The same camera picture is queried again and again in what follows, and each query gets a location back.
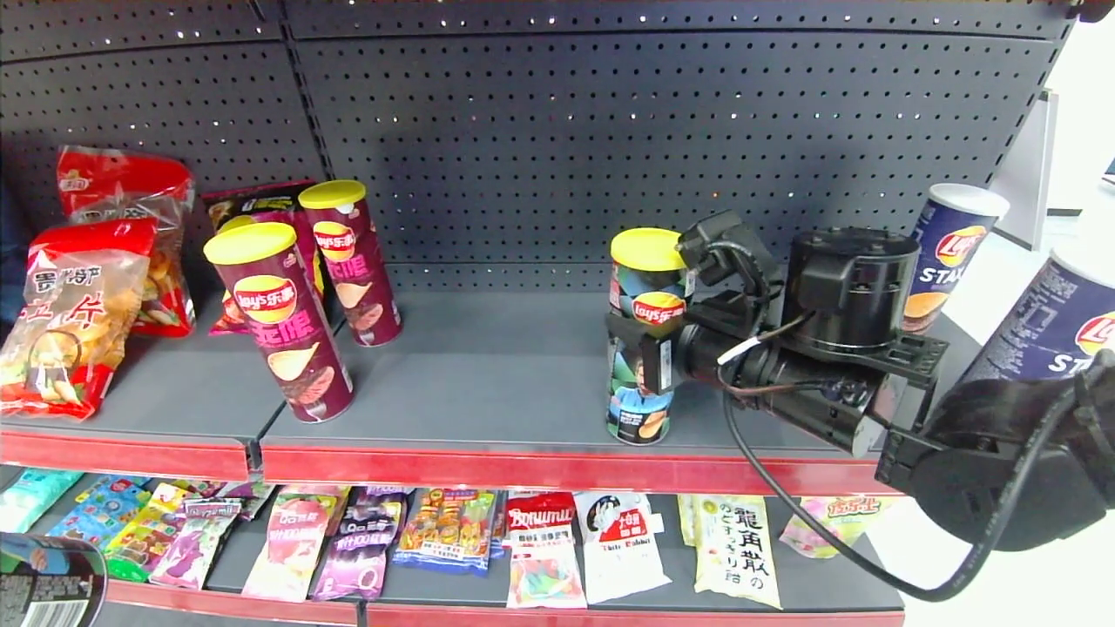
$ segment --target white lid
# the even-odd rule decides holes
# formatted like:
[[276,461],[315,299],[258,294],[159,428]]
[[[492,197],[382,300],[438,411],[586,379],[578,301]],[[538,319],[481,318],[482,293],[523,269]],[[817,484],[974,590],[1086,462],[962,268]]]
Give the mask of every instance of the white lid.
[[1002,218],[1010,202],[995,192],[960,183],[938,183],[930,186],[929,197],[957,211],[975,215]]

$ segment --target red snack bag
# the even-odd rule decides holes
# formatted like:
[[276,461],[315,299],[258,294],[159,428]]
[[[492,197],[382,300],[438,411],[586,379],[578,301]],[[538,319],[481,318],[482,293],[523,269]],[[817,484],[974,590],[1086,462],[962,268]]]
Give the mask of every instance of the red snack bag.
[[88,418],[124,359],[156,220],[42,232],[28,254],[27,307],[0,348],[0,414]]
[[64,146],[58,156],[62,211],[75,224],[153,216],[158,234],[151,255],[137,334],[185,337],[194,302],[182,274],[182,238],[194,205],[194,181],[171,158],[123,151]]

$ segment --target pegboard wall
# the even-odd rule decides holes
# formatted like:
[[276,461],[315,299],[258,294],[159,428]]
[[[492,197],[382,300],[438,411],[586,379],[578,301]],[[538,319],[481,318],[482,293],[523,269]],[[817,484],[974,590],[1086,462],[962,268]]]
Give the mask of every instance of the pegboard wall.
[[[413,289],[598,290],[608,240],[733,209],[906,231],[986,184],[1066,2],[3,2],[4,176],[58,220],[56,148],[146,149],[203,191],[369,186]],[[192,254],[211,234],[194,225]]]

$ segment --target barcode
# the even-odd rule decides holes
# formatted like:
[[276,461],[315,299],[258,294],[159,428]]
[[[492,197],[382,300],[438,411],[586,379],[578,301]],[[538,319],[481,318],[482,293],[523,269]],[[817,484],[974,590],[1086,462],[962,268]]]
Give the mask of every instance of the barcode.
[[78,627],[89,601],[32,602],[19,627]]

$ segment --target candy bag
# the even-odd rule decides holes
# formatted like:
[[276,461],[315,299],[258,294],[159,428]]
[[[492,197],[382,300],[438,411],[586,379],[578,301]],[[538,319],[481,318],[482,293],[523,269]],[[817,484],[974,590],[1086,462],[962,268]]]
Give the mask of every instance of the candy bag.
[[584,541],[584,583],[595,605],[666,586],[656,530],[660,519],[643,494],[578,492],[578,520]]
[[161,337],[190,335],[194,301],[182,274],[182,239],[195,192],[186,166],[143,153],[62,146],[58,191],[62,213],[74,224],[157,220],[158,235],[134,330]]
[[694,495],[697,581],[709,590],[782,609],[763,496]]
[[26,533],[85,473],[23,469],[16,483],[0,492],[0,531]]
[[190,495],[169,483],[156,488],[147,504],[105,547],[108,575],[127,581],[147,581],[185,522],[178,508]]
[[329,544],[314,600],[359,594],[365,600],[379,598],[387,570],[387,548],[406,519],[407,498],[401,492],[360,486],[353,490],[337,536]]
[[240,515],[239,499],[187,499],[182,529],[148,579],[152,583],[201,590],[221,543]]
[[[307,279],[318,292],[318,298],[321,298],[326,287],[322,262],[318,244],[313,239],[313,226],[306,215],[306,210],[298,204],[298,194],[313,184],[313,181],[299,181],[261,185],[205,194],[202,200],[205,202],[205,210],[213,223],[214,232],[253,222],[281,222],[293,226],[298,237],[295,248],[302,258]],[[225,291],[221,301],[224,305],[224,314],[210,329],[210,335],[248,335],[250,331],[244,314],[232,295]]]
[[[851,547],[898,500],[898,496],[806,496],[802,499],[802,509]],[[840,554],[796,515],[789,519],[778,539],[807,558],[830,559]]]
[[151,492],[126,479],[112,478],[98,482],[78,499],[78,505],[46,534],[85,540],[105,550],[147,503]]
[[306,600],[336,507],[337,496],[279,494],[268,520],[266,542],[241,594],[279,601]]
[[124,359],[155,220],[43,231],[28,257],[27,307],[0,349],[0,414],[88,418]]
[[569,492],[507,501],[507,607],[586,608],[573,548],[576,507]]
[[392,563],[486,576],[494,513],[494,492],[419,490]]

